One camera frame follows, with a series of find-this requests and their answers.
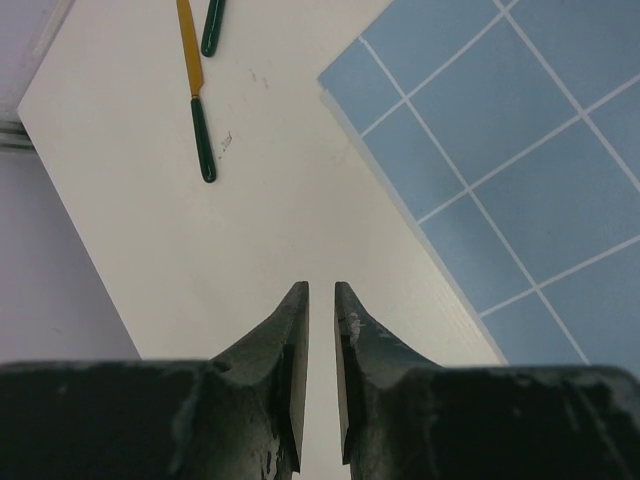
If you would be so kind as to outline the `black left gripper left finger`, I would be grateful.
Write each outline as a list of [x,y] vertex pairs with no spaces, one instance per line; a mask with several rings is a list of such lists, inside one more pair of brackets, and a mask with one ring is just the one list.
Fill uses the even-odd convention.
[[5,479],[289,479],[301,467],[309,285],[209,360],[1,369]]

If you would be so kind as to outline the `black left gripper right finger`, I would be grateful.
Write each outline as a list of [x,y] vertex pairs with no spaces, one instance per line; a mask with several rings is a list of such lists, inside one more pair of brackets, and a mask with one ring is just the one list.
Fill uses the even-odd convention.
[[635,479],[639,383],[607,366],[445,368],[335,286],[342,461],[355,479]]

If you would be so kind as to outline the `blue checked cloth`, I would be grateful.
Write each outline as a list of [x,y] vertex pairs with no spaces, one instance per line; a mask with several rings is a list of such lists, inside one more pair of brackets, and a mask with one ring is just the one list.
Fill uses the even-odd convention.
[[639,369],[639,5],[393,1],[330,108],[513,365]]

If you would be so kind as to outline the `orange knife green handle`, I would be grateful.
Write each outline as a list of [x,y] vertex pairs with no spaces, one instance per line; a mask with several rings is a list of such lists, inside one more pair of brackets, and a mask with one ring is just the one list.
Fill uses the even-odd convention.
[[188,0],[177,0],[176,8],[189,82],[191,96],[190,107],[200,171],[206,183],[213,183],[217,179],[217,169],[204,108],[200,98],[200,90],[204,84],[204,77],[192,10]]

